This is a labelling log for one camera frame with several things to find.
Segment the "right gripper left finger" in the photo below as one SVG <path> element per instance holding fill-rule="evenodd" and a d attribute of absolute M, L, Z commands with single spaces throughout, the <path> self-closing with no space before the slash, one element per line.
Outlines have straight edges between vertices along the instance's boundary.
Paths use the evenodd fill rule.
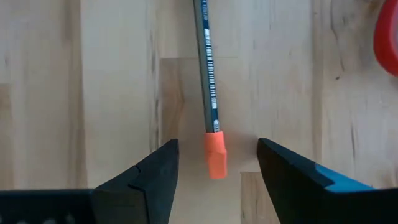
<path fill-rule="evenodd" d="M 178 165 L 171 139 L 93 189 L 0 190 L 0 224 L 168 224 Z"/>

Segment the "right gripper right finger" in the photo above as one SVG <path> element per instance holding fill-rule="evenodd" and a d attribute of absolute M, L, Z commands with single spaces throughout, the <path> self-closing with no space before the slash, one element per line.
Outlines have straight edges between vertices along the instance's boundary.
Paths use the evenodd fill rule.
<path fill-rule="evenodd" d="M 375 189 L 266 138 L 257 159 L 281 224 L 398 224 L 398 188 Z"/>

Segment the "dark pencil orange eraser cap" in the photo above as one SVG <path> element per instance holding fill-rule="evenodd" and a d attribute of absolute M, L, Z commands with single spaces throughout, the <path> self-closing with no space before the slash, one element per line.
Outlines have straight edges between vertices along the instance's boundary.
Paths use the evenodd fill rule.
<path fill-rule="evenodd" d="M 218 118 L 215 61 L 210 34 L 208 0 L 193 0 L 201 92 L 205 121 L 205 157 L 211 179 L 228 175 L 227 150 Z"/>

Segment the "red handled scissors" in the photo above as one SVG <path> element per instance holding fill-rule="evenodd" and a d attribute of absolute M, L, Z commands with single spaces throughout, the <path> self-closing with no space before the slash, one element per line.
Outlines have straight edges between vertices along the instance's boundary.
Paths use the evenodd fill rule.
<path fill-rule="evenodd" d="M 381 67 L 398 77 L 398 0 L 385 0 L 374 30 L 373 50 Z"/>

